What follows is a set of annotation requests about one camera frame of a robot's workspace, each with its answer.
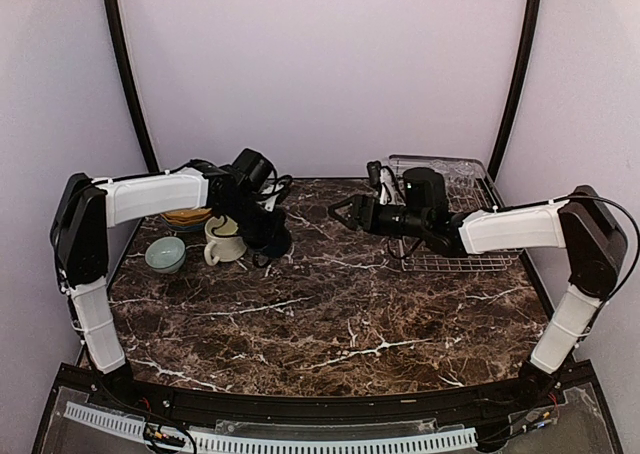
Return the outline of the cream ribbed mug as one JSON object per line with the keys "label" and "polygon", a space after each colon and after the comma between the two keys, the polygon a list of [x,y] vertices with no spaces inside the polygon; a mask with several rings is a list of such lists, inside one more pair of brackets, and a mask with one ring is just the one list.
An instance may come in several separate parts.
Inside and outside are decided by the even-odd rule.
{"label": "cream ribbed mug", "polygon": [[209,266],[234,262],[247,251],[237,223],[228,216],[211,217],[204,226],[204,232],[207,243],[203,256]]}

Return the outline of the dark blue mug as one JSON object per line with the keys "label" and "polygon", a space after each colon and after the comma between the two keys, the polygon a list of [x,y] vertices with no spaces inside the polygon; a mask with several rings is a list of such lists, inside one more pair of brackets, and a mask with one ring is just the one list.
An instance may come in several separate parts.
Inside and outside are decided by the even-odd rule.
{"label": "dark blue mug", "polygon": [[264,247],[253,250],[252,265],[256,268],[267,268],[273,260],[287,254],[292,246],[291,234],[288,230],[278,233]]}

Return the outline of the yellow polka dot plate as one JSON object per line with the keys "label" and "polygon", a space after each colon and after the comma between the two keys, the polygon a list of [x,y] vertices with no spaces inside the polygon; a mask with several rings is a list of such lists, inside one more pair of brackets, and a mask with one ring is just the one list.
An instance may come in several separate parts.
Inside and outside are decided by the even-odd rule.
{"label": "yellow polka dot plate", "polygon": [[211,210],[209,208],[173,210],[161,213],[161,216],[166,219],[179,220],[208,219],[211,216]]}
{"label": "yellow polka dot plate", "polygon": [[207,218],[179,220],[179,219],[166,219],[162,217],[161,220],[172,229],[186,230],[189,228],[203,227],[206,224]]}

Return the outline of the pale green bowl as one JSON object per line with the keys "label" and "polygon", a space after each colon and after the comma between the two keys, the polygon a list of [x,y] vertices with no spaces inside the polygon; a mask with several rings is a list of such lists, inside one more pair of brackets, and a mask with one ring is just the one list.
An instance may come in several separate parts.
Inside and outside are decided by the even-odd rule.
{"label": "pale green bowl", "polygon": [[145,252],[145,263],[160,274],[177,272],[186,259],[186,246],[178,237],[163,237],[154,241]]}

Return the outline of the clear drinking glass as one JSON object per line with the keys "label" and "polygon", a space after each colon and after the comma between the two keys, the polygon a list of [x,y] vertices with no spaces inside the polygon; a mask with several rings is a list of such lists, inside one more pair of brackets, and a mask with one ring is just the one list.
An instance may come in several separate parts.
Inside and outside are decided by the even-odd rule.
{"label": "clear drinking glass", "polygon": [[432,167],[448,177],[472,177],[475,173],[474,164],[465,160],[437,159]]}

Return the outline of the blue polka dot plate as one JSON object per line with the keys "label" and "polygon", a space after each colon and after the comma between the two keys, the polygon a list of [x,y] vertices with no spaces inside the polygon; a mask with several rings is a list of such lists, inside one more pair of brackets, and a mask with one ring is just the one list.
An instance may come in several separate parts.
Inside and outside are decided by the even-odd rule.
{"label": "blue polka dot plate", "polygon": [[196,233],[204,230],[204,223],[181,226],[181,225],[169,225],[168,228],[175,233]]}

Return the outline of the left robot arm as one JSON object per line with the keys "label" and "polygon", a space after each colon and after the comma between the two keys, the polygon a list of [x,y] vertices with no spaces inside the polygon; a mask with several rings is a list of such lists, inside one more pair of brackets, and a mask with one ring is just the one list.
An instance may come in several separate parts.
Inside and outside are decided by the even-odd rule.
{"label": "left robot arm", "polygon": [[102,179],[76,173],[68,179],[50,230],[58,287],[91,361],[108,374],[103,395],[120,410],[134,409],[141,389],[118,371],[127,359],[108,302],[109,229],[167,211],[208,208],[235,221],[251,250],[280,258],[292,244],[286,214],[267,209],[261,192],[273,170],[264,156],[245,150],[222,167],[193,159],[162,173]]}

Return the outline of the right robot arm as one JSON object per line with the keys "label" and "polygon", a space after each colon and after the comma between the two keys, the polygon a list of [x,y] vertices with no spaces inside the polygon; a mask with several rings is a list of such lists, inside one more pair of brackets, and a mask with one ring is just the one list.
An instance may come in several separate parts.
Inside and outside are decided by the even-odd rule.
{"label": "right robot arm", "polygon": [[549,390],[549,379],[588,335],[606,303],[624,280],[626,234],[610,210],[614,204],[588,185],[571,194],[521,206],[474,212],[382,204],[353,195],[328,208],[331,218],[351,230],[383,237],[410,237],[443,257],[528,248],[565,250],[568,286],[541,338],[510,387],[521,408],[534,406]]}

